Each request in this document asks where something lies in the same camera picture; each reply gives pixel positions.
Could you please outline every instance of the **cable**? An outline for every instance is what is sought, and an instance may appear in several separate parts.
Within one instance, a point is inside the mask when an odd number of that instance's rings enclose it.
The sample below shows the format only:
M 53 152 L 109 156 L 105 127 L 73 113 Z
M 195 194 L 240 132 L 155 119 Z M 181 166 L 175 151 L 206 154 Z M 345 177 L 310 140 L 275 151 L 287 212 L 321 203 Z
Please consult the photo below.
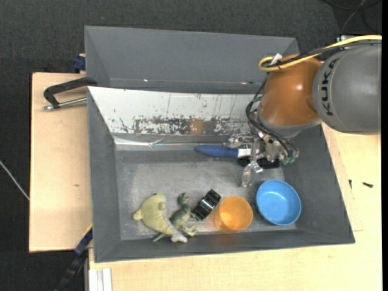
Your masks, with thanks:
M 365 44 L 370 44 L 370 45 L 373 45 L 373 44 L 380 44 L 381 41 L 360 41 L 360 42 L 357 42 L 357 43 L 351 43 L 351 44 L 348 44 L 346 45 L 347 48 L 349 47 L 356 47 L 356 46 L 361 46 L 361 45 L 365 45 Z M 288 64 L 289 62 L 293 62 L 293 61 L 297 61 L 301 58 L 304 58 L 304 57 L 309 57 L 311 58 L 312 55 L 314 54 L 323 54 L 323 53 L 326 53 L 326 52 L 331 52 L 333 50 L 338 50 L 338 49 L 343 49 L 344 46 L 343 45 L 335 45 L 333 47 L 328 47 L 328 48 L 317 48 L 315 50 L 312 50 L 312 51 L 309 51 L 305 54 L 299 54 L 295 57 L 292 57 L 292 58 L 289 58 L 287 60 L 284 60 L 284 61 L 278 61 L 276 62 L 276 66 L 278 66 L 279 69 L 281 69 L 280 66 L 282 66 L 283 64 Z
M 323 52 L 325 52 L 325 50 L 327 49 L 335 49 L 335 48 L 338 48 L 338 47 L 341 47 L 342 45 L 349 45 L 349 44 L 357 44 L 356 42 L 359 42 L 359 41 L 366 41 L 366 40 L 371 40 L 371 41 L 382 41 L 382 36 L 381 35 L 366 35 L 366 36 L 356 36 L 354 38 L 349 38 L 347 40 L 343 40 L 343 41 L 340 41 L 340 42 L 336 42 L 332 45 L 329 45 L 327 47 L 323 47 L 321 49 L 317 49 L 315 50 L 315 53 L 313 54 L 308 54 L 308 55 L 302 55 L 301 58 L 299 59 L 296 59 L 296 60 L 292 60 L 291 62 L 276 62 L 275 65 L 266 65 L 266 63 L 268 63 L 269 61 L 272 61 L 273 60 L 273 57 L 272 56 L 269 56 L 269 57 L 265 57 L 263 58 L 262 60 L 260 60 L 259 64 L 258 64 L 258 67 L 260 70 L 262 71 L 265 71 L 265 72 L 271 72 L 271 71 L 276 71 L 276 70 L 279 70 L 279 69 L 284 69 L 284 68 L 288 68 L 288 67 L 291 67 L 295 64 L 299 64 L 300 62 L 303 62 L 303 61 L 306 61 L 310 58 L 313 58 L 313 57 L 316 57 L 320 54 L 322 54 Z
M 11 172 L 8 170 L 8 168 L 6 168 L 6 166 L 2 163 L 1 159 L 0 159 L 0 165 L 2 165 L 2 168 L 4 168 L 4 170 L 8 173 L 9 177 L 11 177 L 11 179 L 12 179 L 13 182 L 16 184 L 16 186 L 18 187 L 18 189 L 20 190 L 20 192 L 23 193 L 23 195 L 25 196 L 25 198 L 27 198 L 28 200 L 30 200 L 30 197 L 28 196 L 28 194 L 23 190 L 23 188 L 20 186 L 20 184 L 16 181 L 15 177 L 11 174 Z
M 353 11 L 353 13 L 349 16 L 349 18 L 346 20 L 345 24 L 343 25 L 342 27 L 342 30 L 344 29 L 345 25 L 347 25 L 349 23 L 349 21 L 356 15 L 357 11 L 358 10 L 361 10 L 361 19 L 363 20 L 363 23 L 364 25 L 370 30 L 372 31 L 373 33 L 378 33 L 375 29 L 373 29 L 369 24 L 368 22 L 366 21 L 366 16 L 365 16 L 365 10 L 367 10 L 368 8 L 371 8 L 371 7 L 374 7 L 375 5 L 379 4 L 382 0 L 377 0 L 376 2 L 372 3 L 372 4 L 369 4 L 367 6 L 363 6 L 363 4 L 366 2 L 363 1 L 363 0 L 360 0 L 360 3 L 357 5 L 357 7 L 346 7 L 346 6 L 343 6 L 343 5 L 338 5 L 338 4 L 335 4 L 333 3 L 332 1 L 330 0 L 319 0 L 319 1 L 322 1 L 326 4 L 329 4 L 330 6 L 332 7 L 335 7 L 335 8 L 339 8 L 341 10 L 348 10 L 348 11 Z
M 286 151 L 287 157 L 289 158 L 290 154 L 289 154 L 289 150 L 288 150 L 287 146 L 290 146 L 294 150 L 294 152 L 296 152 L 296 153 L 298 153 L 298 149 L 293 144 L 291 144 L 290 142 L 288 142 L 287 140 L 282 138 L 280 135 L 278 135 L 275 132 L 273 132 L 273 131 L 267 129 L 266 127 L 264 127 L 264 125 L 261 122 L 259 123 L 259 122 L 255 121 L 254 119 L 252 119 L 252 117 L 250 115 L 250 111 L 252 109 L 252 105 L 255 102 L 255 100 L 257 99 L 258 95 L 260 95 L 261 91 L 264 89 L 264 86 L 265 86 L 266 82 L 267 82 L 267 80 L 265 80 L 263 82 L 262 86 L 258 89 L 256 94 L 254 95 L 252 101 L 250 101 L 248 103 L 248 105 L 246 107 L 246 116 L 247 116 L 247 119 L 248 119 L 249 123 L 251 123 L 251 125 L 256 127 L 262 133 L 268 134 L 269 136 L 273 137 L 276 141 L 278 141 L 281 144 L 281 146 L 284 148 L 284 150 Z

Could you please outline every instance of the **green toy dinosaur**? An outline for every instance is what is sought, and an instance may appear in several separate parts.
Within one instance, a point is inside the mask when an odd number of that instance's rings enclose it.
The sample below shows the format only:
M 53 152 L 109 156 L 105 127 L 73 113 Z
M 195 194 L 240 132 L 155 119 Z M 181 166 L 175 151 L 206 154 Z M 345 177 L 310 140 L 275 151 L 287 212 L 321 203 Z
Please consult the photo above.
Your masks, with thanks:
M 181 206 L 181 208 L 174 212 L 174 214 L 170 218 L 170 221 L 178 231 L 185 233 L 190 237 L 193 237 L 197 233 L 197 229 L 195 225 L 188 225 L 190 219 L 195 217 L 195 215 L 192 213 L 190 206 L 187 204 L 189 202 L 189 199 L 190 198 L 186 195 L 186 193 L 182 193 L 179 195 L 178 204 Z M 158 241 L 159 239 L 165 236 L 165 233 L 160 233 L 153 241 Z

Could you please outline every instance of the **black cable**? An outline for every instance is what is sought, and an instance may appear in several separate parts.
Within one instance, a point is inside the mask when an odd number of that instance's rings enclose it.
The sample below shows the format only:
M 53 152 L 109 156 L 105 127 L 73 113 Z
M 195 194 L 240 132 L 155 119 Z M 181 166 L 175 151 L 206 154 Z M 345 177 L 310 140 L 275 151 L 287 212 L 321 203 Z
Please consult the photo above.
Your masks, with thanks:
M 291 146 L 292 149 L 294 149 L 294 151 L 298 151 L 298 149 L 293 145 L 291 144 L 290 142 L 286 141 L 284 138 L 282 138 L 280 135 L 278 135 L 277 133 L 267 129 L 266 127 L 264 127 L 264 125 L 262 123 L 258 124 L 257 121 L 255 121 L 254 119 L 252 119 L 251 115 L 250 115 L 250 111 L 252 109 L 252 105 L 253 105 L 253 100 L 261 93 L 261 91 L 264 89 L 264 86 L 266 84 L 266 81 L 265 80 L 262 84 L 262 86 L 258 89 L 258 91 L 256 92 L 255 96 L 253 97 L 252 101 L 250 101 L 246 107 L 246 116 L 247 116 L 247 119 L 249 121 L 249 123 L 251 123 L 251 125 L 253 125 L 255 128 L 257 128 L 259 131 L 263 132 L 263 133 L 266 133 L 268 135 L 270 135 L 271 137 L 273 137 L 276 141 L 278 141 L 281 146 L 286 150 L 286 153 L 287 153 L 287 157 L 289 158 L 290 157 L 290 154 L 289 154 L 289 150 L 287 148 L 287 145 L 288 146 Z
M 361 19 L 363 20 L 363 24 L 372 32 L 374 33 L 378 33 L 376 29 L 373 29 L 369 23 L 367 22 L 366 20 L 366 16 L 365 16 L 365 10 L 371 8 L 371 7 L 374 7 L 375 5 L 378 5 L 382 0 L 377 0 L 375 1 L 374 3 L 371 3 L 367 6 L 363 6 L 365 4 L 365 2 L 367 0 L 360 0 L 359 4 L 356 6 L 356 7 L 348 7 L 348 6 L 343 6 L 343 5 L 338 5 L 338 4 L 335 4 L 333 3 L 332 1 L 330 0 L 318 0 L 318 1 L 322 1 L 332 7 L 335 7 L 335 8 L 338 8 L 338 9 L 341 9 L 341 10 L 348 10 L 348 11 L 353 11 L 353 13 L 348 17 L 348 19 L 346 20 L 345 24 L 343 25 L 341 31 L 343 31 L 343 29 L 345 28 L 345 26 L 349 23 L 349 21 L 357 14 L 358 11 L 360 11 L 361 13 Z

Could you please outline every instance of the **dark carpet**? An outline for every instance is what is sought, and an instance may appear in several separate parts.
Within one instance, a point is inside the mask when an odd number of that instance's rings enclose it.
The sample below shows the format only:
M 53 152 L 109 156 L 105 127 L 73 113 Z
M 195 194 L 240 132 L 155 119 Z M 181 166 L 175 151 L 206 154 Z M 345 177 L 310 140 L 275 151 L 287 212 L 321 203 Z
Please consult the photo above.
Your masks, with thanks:
M 30 74 L 75 72 L 85 25 L 291 36 L 305 52 L 341 32 L 381 33 L 382 1 L 0 0 L 0 160 L 27 193 Z M 0 290 L 52 290 L 72 259 L 28 254 L 28 206 L 0 167 Z M 80 276 L 70 290 L 82 288 Z

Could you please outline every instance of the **black object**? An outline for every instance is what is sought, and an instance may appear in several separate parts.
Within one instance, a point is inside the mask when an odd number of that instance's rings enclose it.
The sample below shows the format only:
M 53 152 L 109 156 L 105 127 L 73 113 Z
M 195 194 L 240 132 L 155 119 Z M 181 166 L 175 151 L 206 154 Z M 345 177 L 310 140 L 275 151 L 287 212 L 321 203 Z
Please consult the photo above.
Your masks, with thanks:
M 208 191 L 206 195 L 199 201 L 198 205 L 192 210 L 195 218 L 198 221 L 202 221 L 206 218 L 213 208 L 219 203 L 221 196 L 213 189 Z
M 370 184 L 370 183 L 363 182 L 363 184 L 364 184 L 365 186 L 367 186 L 367 187 L 370 187 L 370 188 L 373 187 L 373 184 Z
M 58 285 L 55 287 L 54 291 L 66 291 L 69 285 L 75 279 L 75 277 L 82 269 L 82 266 L 86 261 L 88 255 L 86 246 L 92 240 L 92 238 L 93 229 L 90 228 L 90 230 L 85 234 L 85 236 L 82 238 L 82 240 L 79 242 L 76 249 L 74 250 L 75 257 L 68 269 L 66 270 L 64 276 L 61 278 Z
M 56 100 L 56 98 L 54 97 L 54 94 L 77 89 L 83 86 L 97 86 L 97 82 L 92 78 L 81 78 L 74 81 L 53 85 L 45 89 L 43 96 L 50 104 L 53 105 L 54 109 L 57 109 L 60 108 L 60 106 L 58 100 Z
M 86 70 L 86 58 L 78 55 L 73 58 L 72 66 L 78 70 Z
M 237 163 L 243 167 L 250 163 L 249 157 L 241 158 L 237 160 Z M 275 169 L 280 167 L 280 161 L 277 158 L 274 162 L 268 161 L 266 158 L 261 158 L 257 160 L 259 166 L 263 169 Z

